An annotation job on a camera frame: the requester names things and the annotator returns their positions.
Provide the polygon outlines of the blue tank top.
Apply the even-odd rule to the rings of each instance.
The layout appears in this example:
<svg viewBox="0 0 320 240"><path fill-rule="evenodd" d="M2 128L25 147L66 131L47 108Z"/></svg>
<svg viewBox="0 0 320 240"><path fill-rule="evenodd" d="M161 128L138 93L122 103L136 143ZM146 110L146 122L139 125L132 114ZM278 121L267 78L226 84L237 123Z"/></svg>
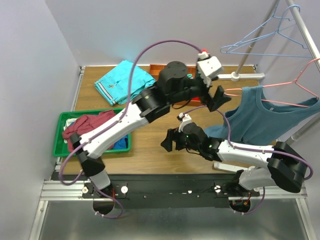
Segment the blue tank top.
<svg viewBox="0 0 320 240"><path fill-rule="evenodd" d="M239 106L225 113L232 142L268 145L301 121L320 112L320 101L315 97L300 102L301 106L274 105L264 99L262 86L242 89Z"/></svg>

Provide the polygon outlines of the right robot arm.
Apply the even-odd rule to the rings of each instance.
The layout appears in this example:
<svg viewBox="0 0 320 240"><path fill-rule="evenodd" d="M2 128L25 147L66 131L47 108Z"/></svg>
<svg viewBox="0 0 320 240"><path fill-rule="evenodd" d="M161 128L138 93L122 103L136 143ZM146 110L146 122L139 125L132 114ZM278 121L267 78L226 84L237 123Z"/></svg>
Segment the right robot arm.
<svg viewBox="0 0 320 240"><path fill-rule="evenodd" d="M208 161L232 161L252 166L251 169L238 170L229 183L234 195L273 186L289 193L301 191L310 165L287 143L278 141L275 145L257 146L235 143L229 138L208 137L187 112L180 113L177 118L179 127L168 129L160 144L167 152L186 149Z"/></svg>

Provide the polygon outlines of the pink wire hanger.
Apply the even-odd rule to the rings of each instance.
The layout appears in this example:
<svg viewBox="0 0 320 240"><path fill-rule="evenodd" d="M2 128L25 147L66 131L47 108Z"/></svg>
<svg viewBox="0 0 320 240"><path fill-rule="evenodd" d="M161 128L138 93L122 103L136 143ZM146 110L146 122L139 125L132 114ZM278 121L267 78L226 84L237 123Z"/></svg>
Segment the pink wire hanger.
<svg viewBox="0 0 320 240"><path fill-rule="evenodd" d="M286 85L295 85L298 88L304 90L305 92L311 94L312 96L314 96L316 98L316 100L319 100L319 96L317 94L315 94L314 92L312 92L311 90L307 89L306 87L302 86L301 84L298 83L298 80L300 79L300 77L303 75L303 73L307 70L307 68L312 64L315 63L317 61L319 61L320 58L315 58L312 59L311 61L309 61L306 66L300 71L300 73L297 75L297 77L292 80L292 81L287 81L287 82L282 82L282 83L274 83L274 84L268 84L268 85L264 85L264 88L273 88L273 87L281 87L281 86L286 86ZM224 91L224 93L227 96L230 97L242 97L242 95L239 94L232 94L232 93L228 93L230 91L242 91L241 88L228 88L227 90ZM269 100L269 99L262 99L262 102L268 102L268 103L273 103L273 104L280 104L280 105L288 105L288 106L294 106L294 107L300 107L300 108L308 108L307 105L303 105L303 104L297 104L297 103L289 103L289 102L283 102L283 101L274 101L274 100Z"/></svg>

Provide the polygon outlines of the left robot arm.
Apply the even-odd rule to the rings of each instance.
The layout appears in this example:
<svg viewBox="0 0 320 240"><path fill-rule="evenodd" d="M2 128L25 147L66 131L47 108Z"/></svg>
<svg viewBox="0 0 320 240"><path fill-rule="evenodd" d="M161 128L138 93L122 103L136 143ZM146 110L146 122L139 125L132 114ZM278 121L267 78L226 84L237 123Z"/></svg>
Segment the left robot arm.
<svg viewBox="0 0 320 240"><path fill-rule="evenodd" d="M85 134L73 133L70 136L82 170L91 180L93 191L99 197L107 197L112 184L101 155L119 139L168 114L171 106L176 103L199 98L212 112L230 101L221 86L214 96L210 94L212 82L224 71L216 57L199 59L195 70L195 76L189 78L184 63L168 63L159 72L157 81L142 90L117 115Z"/></svg>

